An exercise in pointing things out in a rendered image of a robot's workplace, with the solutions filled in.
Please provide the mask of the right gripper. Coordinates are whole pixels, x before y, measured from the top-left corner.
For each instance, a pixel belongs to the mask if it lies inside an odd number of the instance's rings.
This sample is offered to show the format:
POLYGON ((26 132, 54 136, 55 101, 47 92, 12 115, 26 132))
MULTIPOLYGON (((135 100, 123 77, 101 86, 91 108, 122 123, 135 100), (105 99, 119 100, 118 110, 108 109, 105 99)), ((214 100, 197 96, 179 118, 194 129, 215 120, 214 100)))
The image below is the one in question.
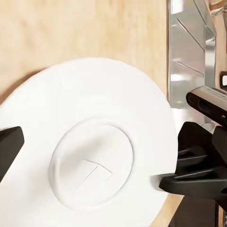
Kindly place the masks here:
POLYGON ((168 193, 216 201, 227 213, 227 163, 212 142, 212 132, 184 122, 178 134, 175 175, 163 177, 168 193))

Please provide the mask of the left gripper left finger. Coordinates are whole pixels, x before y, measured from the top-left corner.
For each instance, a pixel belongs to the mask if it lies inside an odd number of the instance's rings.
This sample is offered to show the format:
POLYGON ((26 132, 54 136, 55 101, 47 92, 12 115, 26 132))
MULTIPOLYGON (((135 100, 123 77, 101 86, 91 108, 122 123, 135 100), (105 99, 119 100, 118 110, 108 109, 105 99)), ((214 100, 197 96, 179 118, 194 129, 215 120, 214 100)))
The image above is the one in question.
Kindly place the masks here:
POLYGON ((0 131, 0 182, 25 143, 20 126, 0 131))

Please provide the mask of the saucer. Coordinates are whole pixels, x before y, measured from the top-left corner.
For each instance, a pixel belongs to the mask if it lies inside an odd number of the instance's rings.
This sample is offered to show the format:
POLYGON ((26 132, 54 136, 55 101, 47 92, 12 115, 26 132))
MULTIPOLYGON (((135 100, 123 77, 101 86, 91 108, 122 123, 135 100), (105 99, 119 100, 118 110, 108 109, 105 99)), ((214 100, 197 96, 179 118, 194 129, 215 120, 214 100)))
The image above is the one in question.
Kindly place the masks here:
POLYGON ((0 227, 149 227, 175 175, 171 107, 145 73, 84 57, 46 68, 0 105, 25 143, 0 182, 0 227))

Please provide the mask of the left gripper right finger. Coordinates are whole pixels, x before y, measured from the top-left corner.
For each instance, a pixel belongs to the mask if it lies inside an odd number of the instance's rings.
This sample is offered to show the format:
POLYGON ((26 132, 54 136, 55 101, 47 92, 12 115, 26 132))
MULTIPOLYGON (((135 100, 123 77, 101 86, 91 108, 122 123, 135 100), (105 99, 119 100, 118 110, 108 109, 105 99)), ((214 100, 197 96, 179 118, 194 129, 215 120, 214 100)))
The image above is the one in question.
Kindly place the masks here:
POLYGON ((212 142, 227 163, 227 128, 217 125, 212 132, 212 142))

